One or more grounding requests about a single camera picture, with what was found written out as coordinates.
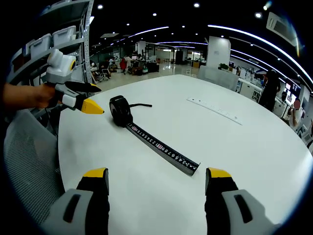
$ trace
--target black tape measure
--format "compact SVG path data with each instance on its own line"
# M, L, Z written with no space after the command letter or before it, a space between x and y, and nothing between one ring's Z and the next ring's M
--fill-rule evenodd
M167 146L157 138L144 131L142 128L133 123L133 116L130 107L146 104L129 105L127 100L122 96L116 96L110 99L110 110L114 123L121 127L126 127L130 132L136 135L141 141L153 149L157 154L167 160L169 163L180 169L182 172L193 175L199 164L183 156L171 147Z

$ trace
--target black ceiling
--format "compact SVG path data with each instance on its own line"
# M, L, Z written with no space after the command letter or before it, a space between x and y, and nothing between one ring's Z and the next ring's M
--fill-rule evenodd
M200 4L200 8L193 7L195 2ZM172 41L205 43L204 38L208 39L209 36L220 37L221 35L224 35L225 38L230 40L232 49L259 58L272 65L289 78L294 80L298 79L296 73L283 62L278 61L275 56L259 49L258 47L251 47L248 43L230 38L235 37L256 44L282 58L292 66L296 72L306 80L311 89L313 89L313 84L309 81L306 75L293 62L276 49L250 36L225 29L209 28L207 26L208 24L221 25L236 28L262 37L286 51L290 56L296 59L310 76L313 76L313 68L311 67L312 59L309 57L310 52L312 52L312 45L308 44L309 32L305 30L305 24L303 24L305 19L300 17L309 15L310 10L304 8L304 5L300 3L297 5L289 4L286 6L286 4L282 5L278 1L272 1L271 8L264 11L263 6L266 2L266 0L174 0L167 2L147 2L142 0L118 2L95 0L91 14L95 16L95 18L90 25L89 45L101 43L101 46L91 48L91 52L93 53L99 51L101 48L110 46L111 43L114 43L115 46L123 46L124 43L126 46L134 45L135 42L141 40L141 38L143 38L144 41L151 43ZM104 6L102 10L97 9L99 4ZM303 49L300 51L300 57L297 56L295 47L280 36L266 29L268 13L270 11L280 17L289 19L289 22L295 27L298 37L300 38L300 43L303 46ZM261 19L257 19L254 16L256 12L261 12L263 14ZM131 38L123 36L134 35L141 31L164 26L168 26L169 28L147 32ZM119 34L113 38L107 38L106 40L100 38L104 33L112 32ZM113 41L123 38L126 39L119 43ZM195 47L198 50L205 50L206 48L205 45L192 44L190 46ZM236 52L232 52L232 54L245 59L249 58ZM262 63L260 63L260 65L264 68L270 69Z

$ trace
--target metal shelving rack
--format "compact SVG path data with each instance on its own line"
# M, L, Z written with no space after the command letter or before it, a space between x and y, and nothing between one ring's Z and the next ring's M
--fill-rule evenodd
M60 30L66 26L79 23L78 39L57 45L31 59L20 67L15 73L7 77L7 82L17 85L22 81L33 79L44 73L46 60L53 49L57 48L64 54L76 52L76 64L83 65L83 78L85 82L92 83L89 63L89 19L94 0L74 0L60 3L44 11L38 18L39 27L34 37Z

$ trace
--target floor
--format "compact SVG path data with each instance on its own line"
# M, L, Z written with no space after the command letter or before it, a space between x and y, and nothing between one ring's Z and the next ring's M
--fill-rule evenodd
M104 80L102 82L99 82L97 86L104 92L115 87L123 86L133 82L174 74L183 74L186 76L197 78L198 72L198 68L191 67L190 65L162 63L160 64L159 72L152 72L142 76L135 76L129 73L123 74L113 72L110 80Z

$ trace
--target mesh chair back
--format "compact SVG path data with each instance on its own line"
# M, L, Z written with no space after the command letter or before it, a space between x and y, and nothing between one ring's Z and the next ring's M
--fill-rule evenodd
M4 163L13 188L37 224L64 193L57 139L28 111L18 111L4 140Z
M229 72L201 65L198 79L214 83L232 91L236 91L238 76Z

